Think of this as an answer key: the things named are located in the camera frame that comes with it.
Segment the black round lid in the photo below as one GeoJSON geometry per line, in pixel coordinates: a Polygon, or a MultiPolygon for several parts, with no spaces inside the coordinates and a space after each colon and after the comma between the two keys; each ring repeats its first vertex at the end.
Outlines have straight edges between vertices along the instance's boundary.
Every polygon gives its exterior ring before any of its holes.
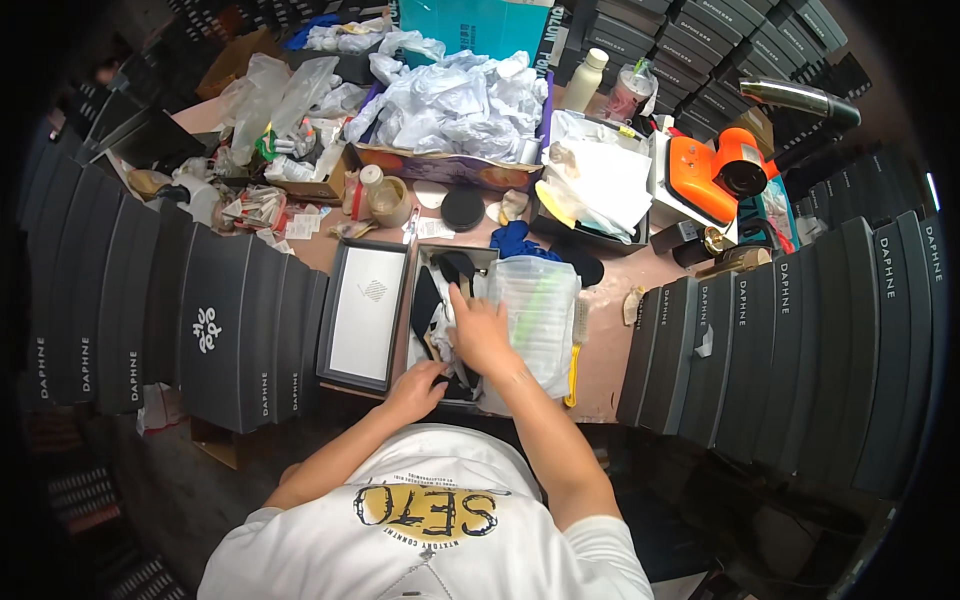
{"type": "Polygon", "coordinates": [[[444,196],[444,203],[440,205],[440,216],[454,231],[467,231],[483,221],[485,208],[483,198],[476,189],[456,187],[444,196]]]}

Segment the brown cardboard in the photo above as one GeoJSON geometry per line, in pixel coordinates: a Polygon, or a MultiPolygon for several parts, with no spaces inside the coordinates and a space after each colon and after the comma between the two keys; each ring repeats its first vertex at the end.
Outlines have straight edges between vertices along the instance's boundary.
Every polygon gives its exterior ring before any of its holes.
{"type": "Polygon", "coordinates": [[[283,429],[266,425],[248,434],[239,434],[196,417],[190,418],[190,441],[224,465],[238,470],[254,459],[263,459],[276,450],[283,429]]]}
{"type": "Polygon", "coordinates": [[[197,86],[200,99],[216,98],[225,87],[246,75],[250,57],[257,52],[275,59],[280,57],[280,48],[269,29],[258,29],[227,44],[197,86]]]}
{"type": "Polygon", "coordinates": [[[765,159],[770,160],[770,156],[774,155],[774,124],[759,108],[753,107],[744,112],[728,127],[739,127],[752,133],[765,159]]]}
{"type": "Polygon", "coordinates": [[[344,203],[344,173],[356,170],[359,159],[356,153],[347,146],[344,153],[340,155],[340,160],[334,165],[330,175],[323,181],[276,181],[268,180],[270,185],[275,185],[286,191],[291,196],[297,196],[306,200],[323,199],[326,204],[334,206],[344,203]]]}

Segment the plastic container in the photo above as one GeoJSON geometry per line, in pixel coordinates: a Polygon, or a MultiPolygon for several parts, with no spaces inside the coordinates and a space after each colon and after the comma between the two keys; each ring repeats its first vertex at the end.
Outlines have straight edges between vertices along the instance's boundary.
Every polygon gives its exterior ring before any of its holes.
{"type": "Polygon", "coordinates": [[[609,59],[610,57],[603,50],[590,48],[587,57],[570,78],[561,108],[578,112],[583,112],[587,108],[590,98],[603,80],[603,68],[607,66],[609,59]]]}
{"type": "Polygon", "coordinates": [[[383,170],[375,164],[360,170],[367,206],[376,222],[384,228],[398,228],[410,219],[413,207],[407,184],[396,177],[383,177],[383,170]]]}
{"type": "Polygon", "coordinates": [[[657,77],[650,70],[648,62],[624,64],[616,74],[616,83],[613,84],[607,103],[593,116],[628,123],[634,118],[636,108],[646,103],[656,91],[657,77]]]}

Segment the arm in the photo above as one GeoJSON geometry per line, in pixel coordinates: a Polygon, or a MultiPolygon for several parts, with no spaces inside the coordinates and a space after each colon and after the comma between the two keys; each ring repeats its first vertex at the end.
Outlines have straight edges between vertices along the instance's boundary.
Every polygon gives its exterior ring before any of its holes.
{"type": "Polygon", "coordinates": [[[292,509],[344,485],[400,427],[420,420],[444,397],[446,383],[433,380],[446,364],[419,362],[403,374],[383,404],[374,407],[350,429],[310,455],[296,468],[288,468],[264,507],[292,509]]]}
{"type": "Polygon", "coordinates": [[[494,312],[485,299],[466,301],[455,285],[450,286],[450,301],[457,320],[457,327],[447,330],[450,339],[514,414],[520,443],[549,496],[557,528],[564,531],[586,516],[621,518],[610,479],[587,439],[510,347],[506,307],[501,304],[494,312]]]}

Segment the white bottle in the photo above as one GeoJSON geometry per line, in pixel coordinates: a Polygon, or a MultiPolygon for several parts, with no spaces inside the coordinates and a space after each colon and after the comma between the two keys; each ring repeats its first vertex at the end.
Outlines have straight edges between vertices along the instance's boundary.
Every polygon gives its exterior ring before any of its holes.
{"type": "Polygon", "coordinates": [[[570,83],[566,86],[566,94],[561,108],[583,112],[593,97],[593,93],[600,86],[603,79],[603,68],[607,66],[610,57],[599,48],[590,48],[587,58],[573,72],[570,83]]]}

